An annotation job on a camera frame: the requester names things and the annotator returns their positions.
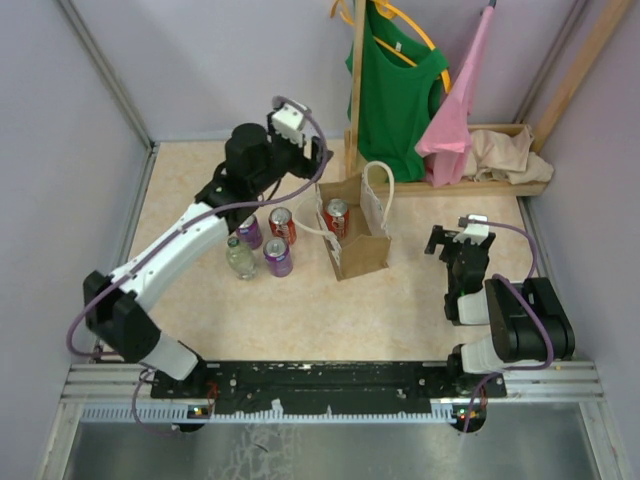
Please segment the wooden clothes rack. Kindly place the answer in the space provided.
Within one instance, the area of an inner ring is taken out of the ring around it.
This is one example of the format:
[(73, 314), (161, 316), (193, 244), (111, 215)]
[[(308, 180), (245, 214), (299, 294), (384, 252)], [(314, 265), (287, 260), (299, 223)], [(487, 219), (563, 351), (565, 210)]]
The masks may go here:
[[(351, 52), (346, 60), (346, 64), (349, 73), (352, 76), (352, 91), (348, 103), (348, 119), (350, 121), (349, 127), (345, 131), (345, 167), (347, 176), (353, 176), (363, 172), (367, 163), (373, 162), (366, 160), (359, 152), (358, 149), (358, 130), (359, 130), (359, 114), (360, 114), (360, 91), (361, 91), (361, 70), (362, 70), (362, 55), (363, 55), (363, 36), (364, 36), (364, 24), (366, 19), (366, 4), (369, 1), (357, 1), (353, 7), (347, 7), (345, 2), (337, 1), (332, 5), (330, 13), (332, 15), (339, 15), (350, 26), (354, 27), (355, 35), (352, 44)], [(399, 27), (405, 34), (411, 38), (423, 41), (431, 49), (437, 48), (435, 43), (426, 34), (426, 32), (409, 16), (399, 10), (396, 6), (388, 1), (372, 1), (377, 11), (386, 19), (391, 20), (397, 27)], [(475, 32), (478, 28), (480, 18), (477, 22)], [(458, 75), (457, 73), (451, 74), (449, 67), (441, 73), (443, 81), (443, 93), (441, 94), (441, 103), (445, 100), (450, 93), (454, 81)], [(527, 124), (505, 124), (505, 125), (471, 125), (468, 122), (470, 134), (477, 130), (491, 130), (508, 135), (518, 134)], [(462, 188), (463, 190), (475, 192), (483, 183), (487, 183), (491, 189), (492, 194), (498, 194), (501, 191), (506, 191), (510, 195), (518, 196), (531, 196), (540, 194), (547, 186), (548, 182), (530, 182), (526, 184), (512, 185), (504, 181), (489, 181), (489, 182), (476, 182), (472, 179), (462, 177), (462, 179), (453, 185), (445, 185), (442, 187), (433, 187), (430, 183), (425, 181), (425, 178), (417, 182), (398, 182), (395, 179), (396, 188), (400, 192), (409, 194), (418, 194), (425, 189), (429, 190), (451, 190)]]

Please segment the beige cloth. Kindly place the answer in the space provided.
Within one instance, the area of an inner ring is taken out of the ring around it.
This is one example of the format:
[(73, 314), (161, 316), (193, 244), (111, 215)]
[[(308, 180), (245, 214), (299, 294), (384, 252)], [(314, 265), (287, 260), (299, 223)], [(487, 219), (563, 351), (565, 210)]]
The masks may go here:
[(474, 131), (463, 176), (476, 182), (512, 185), (549, 182), (554, 167), (531, 150), (533, 141), (529, 126), (514, 136), (487, 129)]

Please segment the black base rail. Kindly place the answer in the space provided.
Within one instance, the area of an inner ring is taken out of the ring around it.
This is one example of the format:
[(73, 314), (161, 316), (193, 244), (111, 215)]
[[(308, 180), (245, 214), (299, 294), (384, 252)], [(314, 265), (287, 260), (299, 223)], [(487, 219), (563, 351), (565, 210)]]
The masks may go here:
[(209, 361), (181, 381), (156, 373), (151, 397), (211, 401), (219, 415), (267, 412), (274, 401), (296, 416), (427, 414), (433, 400), (469, 398), (482, 378), (444, 361)]

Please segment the purple soda can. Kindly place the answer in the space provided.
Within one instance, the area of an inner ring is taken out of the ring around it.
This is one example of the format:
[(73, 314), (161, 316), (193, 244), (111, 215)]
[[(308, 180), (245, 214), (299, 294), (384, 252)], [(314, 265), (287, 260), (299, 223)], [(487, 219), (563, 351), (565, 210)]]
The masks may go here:
[(293, 260), (289, 244), (283, 238), (268, 240), (263, 247), (263, 255), (271, 275), (283, 278), (292, 272)]
[(255, 214), (241, 223), (236, 233), (240, 241), (247, 244), (252, 250), (257, 250), (263, 243), (262, 231)]

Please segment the wooden pole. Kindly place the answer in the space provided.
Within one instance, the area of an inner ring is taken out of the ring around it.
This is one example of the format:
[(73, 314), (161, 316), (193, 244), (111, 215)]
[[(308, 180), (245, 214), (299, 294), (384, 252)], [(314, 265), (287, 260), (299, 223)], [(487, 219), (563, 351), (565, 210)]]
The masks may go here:
[(619, 23), (634, 4), (632, 0), (610, 0), (604, 5), (594, 26), (577, 52), (567, 73), (557, 87), (544, 114), (534, 128), (532, 150), (539, 153), (562, 118), (583, 80), (601, 51), (615, 33)]

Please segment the green t-shirt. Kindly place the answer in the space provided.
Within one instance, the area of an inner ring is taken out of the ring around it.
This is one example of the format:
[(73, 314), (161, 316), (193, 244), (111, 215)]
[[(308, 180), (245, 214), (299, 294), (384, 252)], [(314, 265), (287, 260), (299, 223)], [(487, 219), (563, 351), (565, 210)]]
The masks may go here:
[(368, 161), (386, 163), (398, 182), (425, 178), (415, 150), (441, 103), (443, 53), (405, 34), (366, 4), (361, 70), (358, 149)]

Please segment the green cap glass bottle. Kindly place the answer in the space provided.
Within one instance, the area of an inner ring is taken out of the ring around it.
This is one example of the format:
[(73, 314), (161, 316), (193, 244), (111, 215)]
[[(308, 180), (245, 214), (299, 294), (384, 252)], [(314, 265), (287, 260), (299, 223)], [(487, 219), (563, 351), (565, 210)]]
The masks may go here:
[(226, 261), (229, 267), (239, 279), (253, 279), (257, 273), (257, 266), (251, 248), (236, 236), (230, 236), (226, 244)]

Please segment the red cola can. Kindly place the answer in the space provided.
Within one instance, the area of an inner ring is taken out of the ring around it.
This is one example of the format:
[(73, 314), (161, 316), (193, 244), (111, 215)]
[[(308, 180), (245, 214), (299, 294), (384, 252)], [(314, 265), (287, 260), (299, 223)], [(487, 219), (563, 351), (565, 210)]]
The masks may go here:
[(324, 207), (324, 218), (328, 229), (339, 239), (345, 239), (349, 227), (349, 206), (340, 198), (333, 198)]

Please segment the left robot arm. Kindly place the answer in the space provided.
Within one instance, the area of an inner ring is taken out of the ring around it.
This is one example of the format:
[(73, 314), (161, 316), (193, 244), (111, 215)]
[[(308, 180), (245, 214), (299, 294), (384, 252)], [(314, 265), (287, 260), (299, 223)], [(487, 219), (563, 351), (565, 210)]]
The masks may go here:
[(83, 282), (85, 306), (76, 317), (129, 363), (159, 370), (194, 397), (208, 384), (203, 359), (164, 333), (149, 312), (164, 291), (212, 246), (226, 240), (257, 209), (275, 204), (268, 189), (288, 174), (315, 183), (333, 153), (322, 131), (275, 121), (245, 123), (225, 144), (225, 159), (180, 218), (141, 254), (109, 274)]

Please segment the pink t-shirt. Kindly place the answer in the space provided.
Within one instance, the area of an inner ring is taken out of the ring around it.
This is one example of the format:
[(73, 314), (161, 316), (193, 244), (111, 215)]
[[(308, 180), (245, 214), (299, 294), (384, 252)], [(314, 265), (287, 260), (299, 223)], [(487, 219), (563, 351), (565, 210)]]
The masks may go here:
[(481, 14), (476, 33), (467, 50), (450, 93), (415, 145), (425, 164), (425, 181), (433, 187), (457, 184), (463, 177), (471, 151), (468, 117), (482, 69), (495, 14), (490, 1)]

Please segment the red soda can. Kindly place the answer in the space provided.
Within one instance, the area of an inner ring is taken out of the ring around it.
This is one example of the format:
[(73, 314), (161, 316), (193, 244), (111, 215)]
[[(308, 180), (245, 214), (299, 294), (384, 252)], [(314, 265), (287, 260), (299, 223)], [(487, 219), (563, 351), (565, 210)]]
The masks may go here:
[(292, 212), (286, 207), (274, 208), (269, 215), (269, 225), (275, 237), (282, 238), (289, 245), (293, 245), (297, 239)]

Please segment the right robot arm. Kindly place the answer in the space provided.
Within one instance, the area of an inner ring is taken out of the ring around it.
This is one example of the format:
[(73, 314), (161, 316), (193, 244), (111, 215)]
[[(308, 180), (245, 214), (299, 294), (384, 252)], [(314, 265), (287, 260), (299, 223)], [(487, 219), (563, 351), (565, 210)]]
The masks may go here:
[(534, 275), (537, 247), (532, 238), (532, 265), (514, 283), (501, 274), (487, 277), (490, 248), (496, 234), (484, 218), (467, 217), (459, 231), (432, 227), (425, 253), (442, 248), (447, 290), (444, 314), (455, 326), (487, 326), (480, 340), (459, 344), (447, 359), (447, 384), (461, 396), (487, 391), (489, 383), (508, 371), (536, 371), (575, 352), (573, 327), (551, 281)]

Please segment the brown canvas bag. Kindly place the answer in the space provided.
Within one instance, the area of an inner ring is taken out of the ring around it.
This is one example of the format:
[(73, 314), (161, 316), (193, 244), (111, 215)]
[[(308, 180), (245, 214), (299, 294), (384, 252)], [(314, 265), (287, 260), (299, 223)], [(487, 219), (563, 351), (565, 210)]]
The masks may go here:
[[(380, 170), (386, 176), (387, 194), (384, 198), (379, 198), (373, 189), (370, 181), (373, 170)], [(297, 228), (323, 239), (337, 280), (355, 278), (388, 266), (391, 247), (389, 214), (394, 195), (392, 170), (383, 162), (369, 162), (359, 175), (315, 187), (310, 200), (318, 221), (316, 228), (299, 220), (297, 210), (292, 212), (293, 222)], [(324, 207), (333, 198), (343, 199), (349, 206), (348, 234), (342, 240), (328, 229), (323, 214)]]

